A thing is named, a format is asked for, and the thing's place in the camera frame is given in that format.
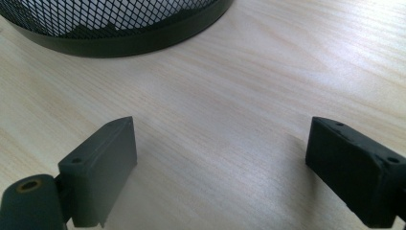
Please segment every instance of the black wire mesh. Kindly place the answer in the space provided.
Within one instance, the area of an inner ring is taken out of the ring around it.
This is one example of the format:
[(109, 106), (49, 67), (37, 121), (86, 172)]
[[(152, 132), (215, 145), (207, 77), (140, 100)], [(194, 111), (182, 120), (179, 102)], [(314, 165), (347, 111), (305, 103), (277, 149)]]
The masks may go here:
[(92, 39), (137, 35), (176, 23), (216, 0), (1, 0), (10, 22), (41, 34)]

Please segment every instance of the wooden table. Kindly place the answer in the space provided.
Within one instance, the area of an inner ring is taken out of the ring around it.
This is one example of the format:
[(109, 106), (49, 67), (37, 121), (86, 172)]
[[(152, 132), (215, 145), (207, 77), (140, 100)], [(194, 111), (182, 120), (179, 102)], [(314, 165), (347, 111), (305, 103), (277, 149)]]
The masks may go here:
[(105, 229), (367, 229), (305, 150), (322, 116), (405, 155), (406, 5), (385, 2), (236, 0), (192, 39), (108, 59), (1, 18), (0, 192), (132, 116), (139, 164)]

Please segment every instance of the screw hole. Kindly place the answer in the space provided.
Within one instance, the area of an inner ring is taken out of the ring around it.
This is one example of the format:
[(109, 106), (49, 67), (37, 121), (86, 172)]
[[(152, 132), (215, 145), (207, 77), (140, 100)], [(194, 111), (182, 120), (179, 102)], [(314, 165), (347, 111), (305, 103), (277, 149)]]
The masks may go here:
[(74, 159), (72, 160), (72, 163), (74, 163), (74, 164), (81, 163), (81, 159), (80, 159), (80, 158), (74, 158)]
[(17, 192), (20, 194), (28, 193), (37, 189), (39, 186), (41, 186), (41, 181), (39, 179), (30, 180), (18, 185)]
[(396, 158), (393, 158), (393, 157), (388, 157), (388, 161), (392, 162), (392, 163), (399, 163), (399, 160), (397, 160)]

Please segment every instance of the mesh wastebasket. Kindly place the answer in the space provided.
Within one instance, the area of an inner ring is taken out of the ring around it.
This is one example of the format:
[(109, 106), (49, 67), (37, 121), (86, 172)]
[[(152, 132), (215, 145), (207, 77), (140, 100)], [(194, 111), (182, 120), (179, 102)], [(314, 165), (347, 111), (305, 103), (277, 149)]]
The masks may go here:
[(62, 53), (123, 57), (166, 48), (213, 24), (233, 0), (2, 0), (0, 14)]

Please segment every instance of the black metal rim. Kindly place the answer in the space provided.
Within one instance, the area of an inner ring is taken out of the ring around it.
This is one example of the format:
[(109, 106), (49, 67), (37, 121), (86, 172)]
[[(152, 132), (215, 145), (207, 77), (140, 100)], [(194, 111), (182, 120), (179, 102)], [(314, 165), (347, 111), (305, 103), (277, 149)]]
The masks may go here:
[(205, 10), (158, 30), (123, 37), (70, 39), (37, 34), (11, 23), (33, 42), (46, 48), (80, 57), (117, 58), (167, 48), (205, 30), (226, 12), (233, 0), (218, 0)]

